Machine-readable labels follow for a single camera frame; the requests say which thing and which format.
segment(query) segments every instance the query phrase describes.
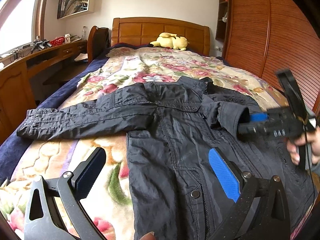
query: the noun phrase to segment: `jacket zipper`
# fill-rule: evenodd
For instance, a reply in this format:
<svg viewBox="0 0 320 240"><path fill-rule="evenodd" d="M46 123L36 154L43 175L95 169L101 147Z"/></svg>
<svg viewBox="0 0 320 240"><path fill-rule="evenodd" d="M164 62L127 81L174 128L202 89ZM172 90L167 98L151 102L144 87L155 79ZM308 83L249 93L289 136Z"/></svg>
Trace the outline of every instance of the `jacket zipper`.
<svg viewBox="0 0 320 240"><path fill-rule="evenodd" d="M213 138L214 140L216 140L216 138L215 138L215 136L213 135L212 130L211 130L211 128L210 128L210 126L209 126L209 124L208 124L208 122L207 122L207 118L204 116L204 114L202 114L202 113L200 113L200 114L201 114L201 117L202 117L202 119L204 120L205 124L207 125L207 128L208 128L209 133L211 134L212 138Z"/></svg>
<svg viewBox="0 0 320 240"><path fill-rule="evenodd" d="M236 150L239 150L240 152L242 152L242 154L245 156L245 158L247 159L247 161L250 163L250 165L252 166L252 168L255 170L255 172L259 175L259 177L262 179L261 173L258 171L258 169L253 165L253 163L250 161L249 157L247 156L247 154L242 150L241 146L239 145L239 143L232 138L232 142L234 142L234 147L236 148Z"/></svg>

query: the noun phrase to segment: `window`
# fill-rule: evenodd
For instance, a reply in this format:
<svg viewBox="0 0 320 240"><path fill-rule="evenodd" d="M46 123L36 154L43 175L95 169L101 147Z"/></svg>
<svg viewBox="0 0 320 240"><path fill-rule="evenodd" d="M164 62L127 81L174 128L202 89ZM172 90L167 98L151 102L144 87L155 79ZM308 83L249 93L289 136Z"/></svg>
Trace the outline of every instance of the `window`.
<svg viewBox="0 0 320 240"><path fill-rule="evenodd" d="M0 29L0 55L32 42L32 18L36 0L21 0Z"/></svg>

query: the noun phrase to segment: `yellow plush toy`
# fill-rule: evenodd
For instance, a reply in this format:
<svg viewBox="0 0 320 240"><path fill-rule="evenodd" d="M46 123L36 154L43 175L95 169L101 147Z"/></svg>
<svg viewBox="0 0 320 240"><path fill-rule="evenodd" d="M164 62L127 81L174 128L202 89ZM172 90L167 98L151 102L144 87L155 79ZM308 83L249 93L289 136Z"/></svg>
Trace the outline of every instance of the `yellow plush toy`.
<svg viewBox="0 0 320 240"><path fill-rule="evenodd" d="M161 33L156 41L150 42L154 47L161 46L163 48L186 50L188 41L185 37L177 34Z"/></svg>

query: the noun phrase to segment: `wooden wardrobe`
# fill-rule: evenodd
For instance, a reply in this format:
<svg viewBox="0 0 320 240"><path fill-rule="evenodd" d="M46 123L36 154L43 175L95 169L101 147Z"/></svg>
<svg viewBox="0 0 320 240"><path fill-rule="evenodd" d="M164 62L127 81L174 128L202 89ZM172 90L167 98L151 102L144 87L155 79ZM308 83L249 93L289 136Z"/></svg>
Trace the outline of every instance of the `wooden wardrobe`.
<svg viewBox="0 0 320 240"><path fill-rule="evenodd" d="M281 89L290 68L305 103L320 112L320 39L292 0L229 0L223 57Z"/></svg>

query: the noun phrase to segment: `plastic bottle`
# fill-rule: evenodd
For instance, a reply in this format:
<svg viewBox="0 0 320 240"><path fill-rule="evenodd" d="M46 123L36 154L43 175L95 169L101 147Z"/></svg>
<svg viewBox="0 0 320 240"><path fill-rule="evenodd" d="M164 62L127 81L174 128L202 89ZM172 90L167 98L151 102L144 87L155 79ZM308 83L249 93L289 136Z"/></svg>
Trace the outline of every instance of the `plastic bottle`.
<svg viewBox="0 0 320 240"><path fill-rule="evenodd" d="M87 39L87 27L86 27L86 26L83 26L83 27L82 27L82 36L81 36L81 38L82 38L83 40L86 40L86 39Z"/></svg>

